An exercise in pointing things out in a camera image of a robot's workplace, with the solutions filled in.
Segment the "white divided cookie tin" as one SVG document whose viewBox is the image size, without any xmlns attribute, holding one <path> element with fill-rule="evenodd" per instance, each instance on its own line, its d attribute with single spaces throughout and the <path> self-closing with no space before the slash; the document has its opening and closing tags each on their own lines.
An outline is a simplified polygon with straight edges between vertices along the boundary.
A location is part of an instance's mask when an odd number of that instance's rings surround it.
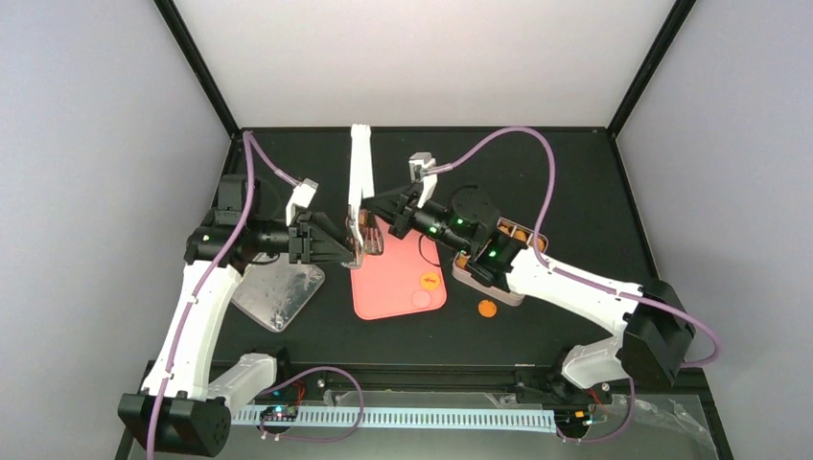
<svg viewBox="0 0 813 460">
<path fill-rule="evenodd" d="M 453 277 L 464 285 L 474 288 L 487 296 L 511 307 L 520 305 L 525 295 L 512 290 L 507 285 L 506 275 L 511 271 L 511 259 L 501 256 L 501 250 L 507 250 L 507 256 L 517 255 L 520 249 L 532 248 L 537 242 L 545 252 L 548 240 L 545 236 L 535 238 L 530 227 L 518 224 L 508 218 L 500 218 L 498 231 L 505 235 L 489 242 L 473 262 L 470 256 L 458 253 L 453 258 Z"/>
</svg>

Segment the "base circuit board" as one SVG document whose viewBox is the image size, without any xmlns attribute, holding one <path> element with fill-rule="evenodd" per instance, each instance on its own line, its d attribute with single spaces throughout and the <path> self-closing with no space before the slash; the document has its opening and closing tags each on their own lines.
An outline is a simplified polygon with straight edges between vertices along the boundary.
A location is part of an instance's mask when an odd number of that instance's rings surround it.
<svg viewBox="0 0 813 460">
<path fill-rule="evenodd" d="M 271 405 L 260 413 L 260 422 L 267 425 L 272 423 L 293 424 L 299 413 L 296 405 Z"/>
<path fill-rule="evenodd" d="M 590 410 L 556 411 L 554 420 L 558 426 L 593 426 L 604 423 L 607 417 Z"/>
</svg>

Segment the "red marked dotted cracker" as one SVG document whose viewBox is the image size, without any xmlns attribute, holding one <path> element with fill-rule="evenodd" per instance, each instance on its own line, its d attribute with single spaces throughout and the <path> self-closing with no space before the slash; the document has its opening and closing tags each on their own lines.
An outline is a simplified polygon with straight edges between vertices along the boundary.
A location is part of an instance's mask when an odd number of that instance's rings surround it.
<svg viewBox="0 0 813 460">
<path fill-rule="evenodd" d="M 442 278 L 436 272 L 426 272 L 421 275 L 420 284 L 427 291 L 439 289 L 442 287 Z"/>
</svg>

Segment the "clear plastic tin lid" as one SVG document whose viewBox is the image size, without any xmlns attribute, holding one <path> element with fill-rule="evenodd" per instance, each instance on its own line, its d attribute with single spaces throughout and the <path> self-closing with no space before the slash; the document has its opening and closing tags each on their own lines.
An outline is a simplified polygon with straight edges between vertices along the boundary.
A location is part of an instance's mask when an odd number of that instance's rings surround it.
<svg viewBox="0 0 813 460">
<path fill-rule="evenodd" d="M 324 281 L 324 271 L 315 265 L 256 264 L 246 270 L 232 303 L 260 326 L 281 333 Z"/>
</svg>

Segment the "left base circuit board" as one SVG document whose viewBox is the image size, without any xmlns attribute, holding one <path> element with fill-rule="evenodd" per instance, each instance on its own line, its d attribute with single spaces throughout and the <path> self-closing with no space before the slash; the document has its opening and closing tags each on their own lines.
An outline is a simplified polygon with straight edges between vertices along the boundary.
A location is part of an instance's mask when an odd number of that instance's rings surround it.
<svg viewBox="0 0 813 460">
<path fill-rule="evenodd" d="M 267 425 L 272 423 L 293 424 L 299 413 L 296 405 L 271 405 L 260 413 L 260 422 Z"/>
</svg>

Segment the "pink round cookie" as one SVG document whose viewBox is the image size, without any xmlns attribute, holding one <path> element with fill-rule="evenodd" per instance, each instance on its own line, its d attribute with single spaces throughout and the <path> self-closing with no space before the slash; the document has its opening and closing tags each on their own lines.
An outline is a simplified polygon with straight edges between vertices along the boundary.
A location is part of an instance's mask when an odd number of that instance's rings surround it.
<svg viewBox="0 0 813 460">
<path fill-rule="evenodd" d="M 427 291 L 416 291 L 411 296 L 412 305 L 416 309 L 426 309 L 431 305 L 432 298 Z"/>
</svg>

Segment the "metal serving tongs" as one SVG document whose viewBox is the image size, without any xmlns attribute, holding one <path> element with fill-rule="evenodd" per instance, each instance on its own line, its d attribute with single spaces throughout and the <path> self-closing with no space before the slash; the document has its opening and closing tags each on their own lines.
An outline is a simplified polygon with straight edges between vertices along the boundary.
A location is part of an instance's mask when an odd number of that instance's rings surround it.
<svg viewBox="0 0 813 460">
<path fill-rule="evenodd" d="M 345 266 L 349 269 L 359 269 L 365 256 L 383 254 L 384 243 L 375 216 L 361 207 L 365 198 L 375 194 L 372 129 L 370 125 L 353 124 L 350 134 L 347 230 L 354 259 Z"/>
</svg>

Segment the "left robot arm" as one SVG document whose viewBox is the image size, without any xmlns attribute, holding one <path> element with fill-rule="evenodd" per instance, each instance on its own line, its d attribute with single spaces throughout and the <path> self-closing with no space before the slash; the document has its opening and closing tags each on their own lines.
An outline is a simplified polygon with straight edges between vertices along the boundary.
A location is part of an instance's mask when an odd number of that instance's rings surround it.
<svg viewBox="0 0 813 460">
<path fill-rule="evenodd" d="M 182 288 L 159 356 L 138 392 L 119 402 L 120 420 L 148 458 L 217 456 L 234 413 L 277 381 L 279 356 L 248 353 L 216 379 L 211 364 L 225 313 L 258 255 L 307 265 L 352 260 L 330 219 L 308 208 L 317 188 L 310 179 L 295 183 L 285 217 L 265 219 L 260 180 L 221 178 L 213 206 L 186 241 Z"/>
</svg>

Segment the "right base circuit board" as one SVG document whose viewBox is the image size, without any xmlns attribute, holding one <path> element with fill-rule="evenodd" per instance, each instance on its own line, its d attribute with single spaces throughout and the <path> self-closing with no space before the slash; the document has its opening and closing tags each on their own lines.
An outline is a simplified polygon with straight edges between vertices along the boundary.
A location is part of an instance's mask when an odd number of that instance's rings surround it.
<svg viewBox="0 0 813 460">
<path fill-rule="evenodd" d="M 558 426 L 593 426 L 604 423 L 607 417 L 590 410 L 556 411 L 554 420 Z"/>
</svg>

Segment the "pink cookie tray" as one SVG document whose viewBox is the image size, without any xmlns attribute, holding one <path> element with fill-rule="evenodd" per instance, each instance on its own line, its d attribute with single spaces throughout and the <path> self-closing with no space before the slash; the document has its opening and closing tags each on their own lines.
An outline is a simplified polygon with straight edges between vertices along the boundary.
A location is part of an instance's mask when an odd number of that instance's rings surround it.
<svg viewBox="0 0 813 460">
<path fill-rule="evenodd" d="M 383 232 L 383 254 L 365 256 L 359 269 L 350 271 L 355 314 L 367 321 L 389 317 L 435 311 L 447 302 L 447 291 L 437 245 L 434 241 L 411 231 L 403 240 L 387 233 L 388 225 L 377 220 Z M 436 272 L 442 278 L 442 287 L 430 290 L 431 305 L 416 309 L 411 296 L 424 290 L 420 277 Z"/>
</svg>

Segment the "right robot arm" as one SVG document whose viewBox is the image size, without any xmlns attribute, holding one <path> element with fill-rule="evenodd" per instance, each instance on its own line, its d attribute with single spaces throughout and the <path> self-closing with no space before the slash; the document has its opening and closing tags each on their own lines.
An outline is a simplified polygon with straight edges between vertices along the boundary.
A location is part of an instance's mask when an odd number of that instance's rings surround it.
<svg viewBox="0 0 813 460">
<path fill-rule="evenodd" d="M 695 329 L 671 285 L 620 282 L 540 255 L 538 238 L 521 241 L 499 229 L 499 209 L 477 185 L 458 188 L 446 204 L 422 194 L 422 185 L 413 183 L 364 197 L 360 207 L 398 239 L 415 231 L 466 257 L 476 286 L 543 300 L 609 333 L 573 347 L 548 371 L 546 388 L 554 399 L 568 402 L 612 380 L 673 386 Z"/>
</svg>

